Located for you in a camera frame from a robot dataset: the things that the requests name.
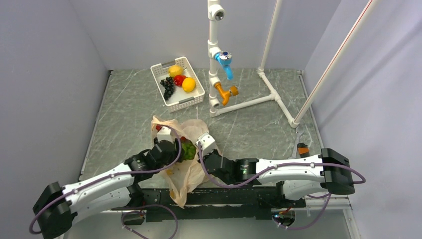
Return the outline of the green fake fruit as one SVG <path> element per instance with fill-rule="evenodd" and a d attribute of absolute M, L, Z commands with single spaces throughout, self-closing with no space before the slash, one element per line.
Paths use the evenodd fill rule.
<path fill-rule="evenodd" d="M 195 158 L 197 148 L 191 141 L 184 141 L 182 143 L 182 150 L 183 150 L 183 161 L 193 160 Z"/>

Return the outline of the orange translucent plastic bag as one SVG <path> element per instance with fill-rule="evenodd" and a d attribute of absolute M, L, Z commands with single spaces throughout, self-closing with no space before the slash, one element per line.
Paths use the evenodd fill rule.
<path fill-rule="evenodd" d="M 189 119 L 183 123 L 179 123 L 176 119 L 164 120 L 154 115 L 151 121 L 151 137 L 157 136 L 157 125 L 169 126 L 175 131 L 171 133 L 173 139 L 178 136 L 184 137 L 195 143 L 198 138 L 204 134 L 209 133 L 207 123 L 201 119 Z M 187 204 L 188 193 L 193 192 L 200 184 L 208 181 L 205 173 L 198 162 L 198 150 L 194 153 L 194 159 L 177 162 L 170 168 L 161 171 L 158 175 L 162 176 L 169 185 L 170 197 L 174 203 L 180 208 L 184 208 Z"/>

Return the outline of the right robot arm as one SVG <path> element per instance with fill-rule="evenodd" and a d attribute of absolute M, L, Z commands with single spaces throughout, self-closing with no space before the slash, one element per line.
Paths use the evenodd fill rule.
<path fill-rule="evenodd" d="M 277 205 L 285 207 L 292 201 L 319 192 L 335 195 L 355 193 L 349 159 L 331 148 L 320 154 L 287 160 L 244 158 L 230 160 L 217 150 L 198 152 L 206 176 L 217 186 L 234 189 L 267 183 L 282 183 L 274 193 Z"/>

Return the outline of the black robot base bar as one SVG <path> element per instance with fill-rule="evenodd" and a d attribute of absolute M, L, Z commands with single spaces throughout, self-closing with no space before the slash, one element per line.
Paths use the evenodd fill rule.
<path fill-rule="evenodd" d="M 140 188 L 133 192 L 140 199 L 131 200 L 127 206 L 114 210 L 133 210 L 146 205 L 158 205 L 146 210 L 147 222 L 171 220 L 173 216 L 164 205 L 175 213 L 179 220 L 254 218 L 269 220 L 276 209 L 304 208 L 305 199 L 288 200 L 283 196 L 280 186 L 246 187 L 236 189 L 198 188 L 187 194 L 186 204 L 179 207 L 170 197 L 169 189 Z"/>

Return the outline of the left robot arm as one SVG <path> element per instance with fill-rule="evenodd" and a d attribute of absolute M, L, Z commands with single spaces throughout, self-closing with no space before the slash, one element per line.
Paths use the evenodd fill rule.
<path fill-rule="evenodd" d="M 182 142 L 165 139 L 151 149 L 126 159 L 115 168 L 84 181 L 61 186 L 48 184 L 35 202 L 34 218 L 29 232 L 55 239 L 73 225 L 103 211 L 123 209 L 133 213 L 148 208 L 167 206 L 154 203 L 153 192 L 144 192 L 139 182 L 173 166 L 182 156 Z"/>

